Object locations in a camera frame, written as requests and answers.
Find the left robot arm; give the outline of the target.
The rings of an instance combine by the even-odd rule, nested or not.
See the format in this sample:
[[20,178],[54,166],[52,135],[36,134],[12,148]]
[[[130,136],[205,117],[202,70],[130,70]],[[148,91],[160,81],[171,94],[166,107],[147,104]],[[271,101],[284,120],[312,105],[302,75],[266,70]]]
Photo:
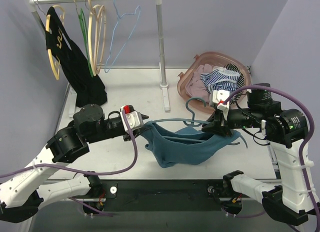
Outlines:
[[7,174],[9,180],[0,185],[0,219],[20,223],[56,201],[101,196],[99,173],[77,171],[68,165],[87,154],[90,143],[120,136],[133,139],[149,118],[132,105],[124,105],[112,114],[114,117],[105,117],[100,105],[85,105],[25,168]]

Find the teal plastic hanger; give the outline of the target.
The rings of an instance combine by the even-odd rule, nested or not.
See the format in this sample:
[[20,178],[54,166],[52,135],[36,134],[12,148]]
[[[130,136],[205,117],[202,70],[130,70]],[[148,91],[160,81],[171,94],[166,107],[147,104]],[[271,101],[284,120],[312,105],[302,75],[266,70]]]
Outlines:
[[195,112],[193,111],[193,109],[191,109],[189,107],[189,103],[192,100],[197,100],[197,101],[201,101],[203,103],[203,105],[206,107],[207,103],[205,102],[205,100],[201,97],[191,97],[189,99],[187,99],[187,101],[185,102],[185,108],[191,112],[191,119],[187,119],[187,118],[164,118],[164,119],[157,119],[157,120],[152,120],[152,123],[160,123],[160,122],[183,122],[185,126],[188,127],[200,127],[203,124],[209,124],[209,122],[204,121],[204,120],[196,120],[195,119]]

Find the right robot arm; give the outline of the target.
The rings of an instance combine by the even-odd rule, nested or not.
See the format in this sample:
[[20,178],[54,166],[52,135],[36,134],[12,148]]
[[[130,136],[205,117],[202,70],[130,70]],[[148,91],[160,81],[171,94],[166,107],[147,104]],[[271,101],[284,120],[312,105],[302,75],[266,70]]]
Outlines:
[[223,177],[223,193],[246,195],[261,203],[270,218],[291,227],[307,222],[309,215],[319,216],[308,155],[315,123],[305,105],[269,84],[214,90],[210,105],[214,112],[202,130],[230,137],[235,129],[257,128],[274,151],[281,178],[280,185],[271,185],[237,170]]

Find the teal tank top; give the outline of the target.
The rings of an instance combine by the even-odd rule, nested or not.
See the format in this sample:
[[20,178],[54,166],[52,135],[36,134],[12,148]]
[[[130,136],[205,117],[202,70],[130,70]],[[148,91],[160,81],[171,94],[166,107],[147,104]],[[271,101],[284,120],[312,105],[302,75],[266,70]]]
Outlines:
[[153,153],[162,168],[176,164],[199,165],[241,137],[237,131],[232,136],[223,137],[197,131],[193,127],[172,132],[151,121],[144,128],[141,136],[147,140],[145,148]]

